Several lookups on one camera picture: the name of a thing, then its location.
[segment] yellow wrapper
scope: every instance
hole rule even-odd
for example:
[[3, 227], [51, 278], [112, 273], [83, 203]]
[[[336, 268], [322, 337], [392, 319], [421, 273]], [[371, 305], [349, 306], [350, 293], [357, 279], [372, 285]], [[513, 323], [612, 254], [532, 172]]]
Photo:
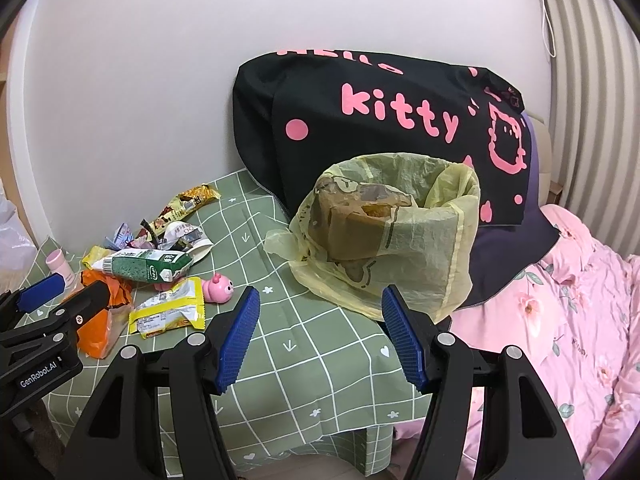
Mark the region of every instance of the yellow wrapper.
[[129, 314], [129, 333], [140, 332], [145, 339], [187, 325], [204, 330], [202, 280], [197, 276], [156, 294]]
[[103, 259], [105, 256], [111, 256], [113, 253], [115, 253], [115, 251], [112, 251], [111, 249], [105, 249], [104, 247], [94, 245], [87, 255], [80, 261], [87, 269], [91, 269], [95, 262]]
[[187, 215], [201, 208], [205, 204], [218, 200], [220, 193], [211, 184], [201, 184], [192, 187], [184, 193], [174, 196], [158, 218], [149, 222], [156, 236], [164, 233], [166, 227], [171, 222], [183, 220]]

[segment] orange plastic bag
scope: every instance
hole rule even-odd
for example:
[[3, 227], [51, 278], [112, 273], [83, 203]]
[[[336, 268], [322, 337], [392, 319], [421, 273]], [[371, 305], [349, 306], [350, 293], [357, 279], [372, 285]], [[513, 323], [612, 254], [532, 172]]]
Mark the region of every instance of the orange plastic bag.
[[132, 304], [101, 310], [78, 329], [78, 348], [95, 359], [104, 359], [129, 324]]
[[111, 297], [109, 308], [78, 329], [78, 348], [95, 359], [104, 359], [115, 345], [118, 336], [129, 323], [131, 284], [121, 278], [107, 276], [97, 270], [83, 270], [81, 283], [88, 286], [96, 281], [105, 282]]

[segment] bed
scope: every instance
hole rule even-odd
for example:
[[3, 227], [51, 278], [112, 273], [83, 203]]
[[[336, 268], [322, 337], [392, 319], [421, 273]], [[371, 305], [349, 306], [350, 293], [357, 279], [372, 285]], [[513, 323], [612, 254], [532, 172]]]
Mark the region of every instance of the bed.
[[[558, 407], [585, 478], [595, 480], [640, 420], [640, 257], [623, 260], [559, 206], [542, 211], [561, 240], [496, 297], [455, 312], [451, 331], [476, 348], [500, 351], [515, 342], [525, 351]], [[482, 398], [475, 388], [460, 480], [473, 475]], [[415, 447], [402, 440], [421, 429], [421, 421], [396, 426], [391, 471], [398, 478]]]

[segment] green checkered tablecloth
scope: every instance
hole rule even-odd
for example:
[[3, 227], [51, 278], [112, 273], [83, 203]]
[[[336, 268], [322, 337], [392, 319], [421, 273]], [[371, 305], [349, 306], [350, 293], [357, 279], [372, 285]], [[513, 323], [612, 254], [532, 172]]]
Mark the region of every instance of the green checkered tablecloth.
[[[286, 226], [286, 218], [246, 170], [214, 184], [222, 199], [188, 221], [201, 225], [215, 246], [210, 256], [191, 267], [190, 274], [210, 278], [214, 270], [221, 272], [234, 282], [235, 291], [226, 304], [207, 304], [207, 322], [232, 309], [246, 285], [258, 289], [262, 302], [238, 381], [225, 395], [214, 398], [234, 465], [244, 471], [291, 453], [321, 453], [347, 460], [365, 475], [384, 469], [393, 423], [424, 417], [430, 396], [421, 396], [406, 382], [396, 352], [377, 323], [321, 300], [295, 280], [285, 260], [265, 253], [265, 234]], [[26, 285], [45, 275], [44, 258], [56, 247], [52, 240], [41, 247]], [[78, 270], [80, 257], [68, 255], [68, 259]], [[134, 303], [154, 293], [151, 286], [137, 288]], [[61, 299], [25, 316], [21, 323], [45, 317]], [[127, 344], [145, 352], [171, 348], [191, 332], [179, 328], [146, 340], [123, 334], [103, 360], [82, 352], [82, 373], [44, 399], [62, 439], [68, 439], [120, 348]], [[167, 473], [180, 476], [167, 388], [159, 392], [159, 409]]]

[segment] purple pillow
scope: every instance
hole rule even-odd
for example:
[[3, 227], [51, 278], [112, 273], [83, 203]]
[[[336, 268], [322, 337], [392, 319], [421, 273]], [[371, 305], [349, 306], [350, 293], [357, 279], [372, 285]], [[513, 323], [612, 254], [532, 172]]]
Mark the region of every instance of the purple pillow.
[[480, 226], [471, 247], [469, 275], [471, 292], [460, 308], [484, 303], [500, 292], [521, 270], [540, 261], [556, 244], [559, 231], [538, 207], [540, 164], [533, 125], [526, 113], [522, 117], [531, 132], [531, 168], [522, 224]]

